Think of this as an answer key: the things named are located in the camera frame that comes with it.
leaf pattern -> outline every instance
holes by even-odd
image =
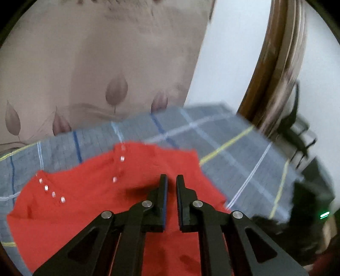
[[[8,101],[6,107],[5,122],[8,132],[18,136],[21,129],[19,115]]]
[[[54,114],[52,130],[53,130],[54,136],[57,136],[59,133],[72,131],[72,128],[69,122],[64,118],[64,116],[59,115],[57,113],[57,110],[55,111],[55,114]]]
[[[166,109],[168,105],[168,96],[165,92],[159,91],[151,104],[151,113]]]
[[[121,73],[114,77],[107,86],[105,98],[109,105],[116,106],[126,98],[128,94],[128,84]]]

plaid fabric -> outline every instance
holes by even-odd
[[[231,210],[248,217],[274,216],[280,222],[289,219],[292,184],[300,176],[248,122],[222,105],[143,113],[119,123],[51,137],[0,158],[0,240],[24,276],[31,273],[6,222],[24,185],[37,170],[71,169],[127,140],[195,149],[202,171],[227,196]]]

red shirt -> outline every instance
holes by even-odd
[[[146,234],[143,275],[200,275],[198,235],[179,230],[176,177],[183,174],[186,187],[219,211],[225,211],[225,198],[202,173],[194,151],[141,143],[117,144],[68,171],[39,171],[27,183],[7,216],[27,267],[35,271],[102,211],[120,213],[145,200],[162,173],[169,179],[166,230]]]

silver rivet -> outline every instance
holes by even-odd
[[[150,200],[144,200],[142,202],[143,207],[149,208],[152,206],[152,202]]]
[[[195,207],[202,207],[203,206],[203,202],[200,201],[200,200],[195,200],[193,203],[192,203],[193,206]]]
[[[241,219],[243,217],[243,214],[240,211],[235,211],[233,212],[233,217],[236,219]]]
[[[112,216],[112,213],[110,211],[102,212],[102,218],[103,219],[109,219],[109,218],[111,218],[111,216]]]

green light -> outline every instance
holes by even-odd
[[[329,215],[329,212],[325,212],[324,214],[320,215],[320,218],[323,219]]]

